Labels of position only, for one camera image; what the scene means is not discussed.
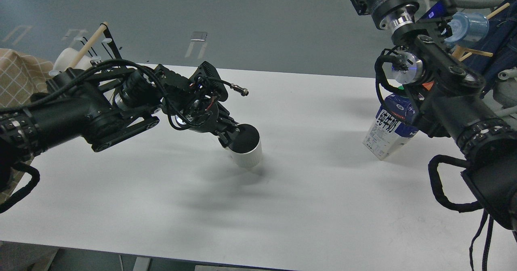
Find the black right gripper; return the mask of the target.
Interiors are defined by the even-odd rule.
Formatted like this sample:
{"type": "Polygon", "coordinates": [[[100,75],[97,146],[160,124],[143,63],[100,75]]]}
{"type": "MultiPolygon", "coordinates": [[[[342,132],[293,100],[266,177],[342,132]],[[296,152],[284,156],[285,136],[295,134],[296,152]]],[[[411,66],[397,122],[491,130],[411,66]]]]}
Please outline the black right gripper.
{"type": "Polygon", "coordinates": [[[357,15],[371,15],[378,30],[395,31],[415,23],[417,0],[350,0],[357,15]]]}

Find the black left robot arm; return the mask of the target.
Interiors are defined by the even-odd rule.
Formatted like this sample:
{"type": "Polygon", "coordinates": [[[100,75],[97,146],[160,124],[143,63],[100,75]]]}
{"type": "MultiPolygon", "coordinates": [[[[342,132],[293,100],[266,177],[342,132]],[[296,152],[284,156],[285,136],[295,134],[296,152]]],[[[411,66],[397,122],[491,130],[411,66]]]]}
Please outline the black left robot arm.
{"type": "Polygon", "coordinates": [[[1,203],[1,212],[24,199],[37,186],[40,173],[28,160],[83,137],[98,153],[155,127],[157,111],[176,130],[211,133],[229,147],[241,133],[222,105],[227,88],[242,96],[249,91],[224,81],[203,62],[190,78],[157,65],[154,69],[124,59],[110,59],[89,69],[66,69],[46,82],[46,94],[1,109],[1,190],[17,170],[29,183],[1,203]]]}

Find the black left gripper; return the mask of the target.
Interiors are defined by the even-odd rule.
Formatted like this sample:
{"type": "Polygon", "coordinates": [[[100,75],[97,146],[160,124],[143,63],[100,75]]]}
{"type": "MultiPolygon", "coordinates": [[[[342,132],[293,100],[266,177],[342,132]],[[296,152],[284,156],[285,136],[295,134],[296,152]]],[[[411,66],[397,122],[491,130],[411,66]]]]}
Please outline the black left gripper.
{"type": "Polygon", "coordinates": [[[235,136],[247,133],[247,124],[237,124],[221,104],[228,98],[225,89],[198,89],[182,94],[166,94],[161,109],[175,130],[192,130],[218,136],[223,148],[233,143],[235,136]]]}

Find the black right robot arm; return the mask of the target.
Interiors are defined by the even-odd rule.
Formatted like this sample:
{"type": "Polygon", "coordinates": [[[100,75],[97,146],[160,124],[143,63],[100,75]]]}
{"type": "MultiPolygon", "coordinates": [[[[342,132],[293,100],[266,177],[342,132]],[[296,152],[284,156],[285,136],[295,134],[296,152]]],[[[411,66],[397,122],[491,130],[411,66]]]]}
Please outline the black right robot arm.
{"type": "Polygon", "coordinates": [[[487,269],[494,223],[516,232],[516,131],[481,100],[485,79],[454,58],[444,41],[455,0],[439,0],[420,19],[417,0],[350,0],[358,15],[371,15],[377,29],[390,30],[394,48],[377,58],[376,93],[380,87],[407,97],[416,114],[403,123],[429,137],[452,137],[465,159],[436,155],[428,164],[432,192],[449,210],[483,210],[476,237],[488,225],[482,270],[487,269]],[[462,167],[463,180],[476,201],[456,204],[446,197],[439,164],[462,167]]]}

